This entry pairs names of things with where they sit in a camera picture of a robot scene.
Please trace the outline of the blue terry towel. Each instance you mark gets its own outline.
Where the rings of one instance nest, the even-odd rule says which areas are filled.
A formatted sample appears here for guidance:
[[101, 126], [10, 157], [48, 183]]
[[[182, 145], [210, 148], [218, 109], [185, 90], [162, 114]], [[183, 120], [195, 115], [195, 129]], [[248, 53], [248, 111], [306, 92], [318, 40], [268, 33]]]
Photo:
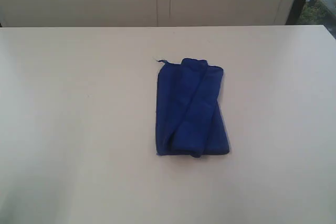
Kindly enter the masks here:
[[160, 156], [226, 155], [230, 151], [218, 103], [224, 71], [206, 60], [163, 60], [156, 93], [156, 152]]

